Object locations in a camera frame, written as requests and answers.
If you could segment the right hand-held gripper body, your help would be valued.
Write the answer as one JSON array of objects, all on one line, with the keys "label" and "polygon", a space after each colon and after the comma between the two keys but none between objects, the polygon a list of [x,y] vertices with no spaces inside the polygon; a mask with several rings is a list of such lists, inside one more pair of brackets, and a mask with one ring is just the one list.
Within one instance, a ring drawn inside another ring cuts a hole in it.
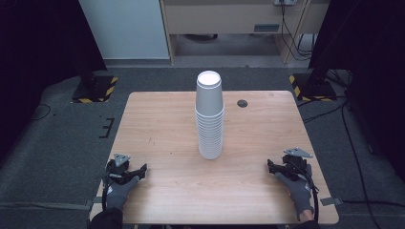
[{"label": "right hand-held gripper body", "polygon": [[292,181],[296,181],[300,177],[306,179],[308,177],[307,159],[313,158],[313,155],[299,147],[285,149],[284,153],[282,160],[285,166],[282,174]]}]

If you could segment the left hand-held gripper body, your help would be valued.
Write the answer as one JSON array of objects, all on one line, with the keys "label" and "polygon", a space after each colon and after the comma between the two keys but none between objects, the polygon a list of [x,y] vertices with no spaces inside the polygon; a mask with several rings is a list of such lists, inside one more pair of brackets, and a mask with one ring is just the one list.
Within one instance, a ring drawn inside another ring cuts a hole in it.
[{"label": "left hand-held gripper body", "polygon": [[114,154],[106,166],[107,178],[113,182],[124,185],[137,175],[135,171],[129,171],[129,156]]}]

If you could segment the stack of white paper cups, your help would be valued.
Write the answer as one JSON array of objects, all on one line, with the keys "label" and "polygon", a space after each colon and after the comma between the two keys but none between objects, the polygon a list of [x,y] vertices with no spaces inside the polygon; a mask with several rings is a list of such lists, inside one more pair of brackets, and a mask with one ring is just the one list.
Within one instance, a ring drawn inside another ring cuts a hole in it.
[{"label": "stack of white paper cups", "polygon": [[223,149],[224,111],[207,116],[196,112],[199,152],[205,159],[215,159]]}]

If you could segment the grey tape strip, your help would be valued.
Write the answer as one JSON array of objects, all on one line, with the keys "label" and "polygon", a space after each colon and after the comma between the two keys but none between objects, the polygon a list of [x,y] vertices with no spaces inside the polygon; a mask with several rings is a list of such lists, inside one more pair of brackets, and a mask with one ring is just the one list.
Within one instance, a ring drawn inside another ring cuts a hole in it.
[{"label": "grey tape strip", "polygon": [[340,205],[343,203],[343,200],[341,198],[321,198],[320,199],[321,203],[323,206],[328,206],[328,205]]},{"label": "grey tape strip", "polygon": [[85,206],[92,208],[94,204],[101,204],[101,203],[102,203],[102,197],[94,197],[92,199],[87,199],[85,201]]}]

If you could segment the striped black stand base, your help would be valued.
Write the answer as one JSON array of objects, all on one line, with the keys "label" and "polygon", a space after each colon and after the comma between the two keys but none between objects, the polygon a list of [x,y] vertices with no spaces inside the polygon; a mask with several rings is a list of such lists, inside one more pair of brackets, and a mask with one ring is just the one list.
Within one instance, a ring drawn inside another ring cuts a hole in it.
[{"label": "striped black stand base", "polygon": [[106,102],[114,91],[117,78],[111,75],[94,74],[80,77],[80,82],[72,96],[73,103]]},{"label": "striped black stand base", "polygon": [[337,98],[330,82],[310,73],[294,73],[288,79],[299,101],[333,101]]}]

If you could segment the black curtain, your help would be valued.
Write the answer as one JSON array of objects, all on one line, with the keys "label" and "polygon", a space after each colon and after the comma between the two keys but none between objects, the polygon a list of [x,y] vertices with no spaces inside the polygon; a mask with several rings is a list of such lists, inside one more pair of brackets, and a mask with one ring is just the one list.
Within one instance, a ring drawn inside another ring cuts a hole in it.
[{"label": "black curtain", "polygon": [[373,150],[405,182],[405,0],[330,0],[309,67],[352,73],[349,99]]},{"label": "black curtain", "polygon": [[43,91],[106,68],[79,0],[0,0],[0,161]]}]

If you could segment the white cabinet panel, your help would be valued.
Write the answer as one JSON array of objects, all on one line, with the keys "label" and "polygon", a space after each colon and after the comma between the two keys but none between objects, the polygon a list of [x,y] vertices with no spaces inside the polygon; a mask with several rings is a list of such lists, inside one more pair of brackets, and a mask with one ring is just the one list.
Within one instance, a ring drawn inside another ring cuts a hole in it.
[{"label": "white cabinet panel", "polygon": [[107,60],[168,59],[160,0],[79,0]]}]

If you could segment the light wooden desk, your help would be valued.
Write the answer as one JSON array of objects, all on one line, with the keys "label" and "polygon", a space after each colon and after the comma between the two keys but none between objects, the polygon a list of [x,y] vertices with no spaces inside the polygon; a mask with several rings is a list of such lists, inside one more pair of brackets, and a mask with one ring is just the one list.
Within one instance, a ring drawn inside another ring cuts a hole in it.
[{"label": "light wooden desk", "polygon": [[264,34],[274,37],[284,63],[296,54],[302,34],[316,34],[330,0],[298,0],[274,6],[274,0],[160,0],[169,54],[182,34]]}]

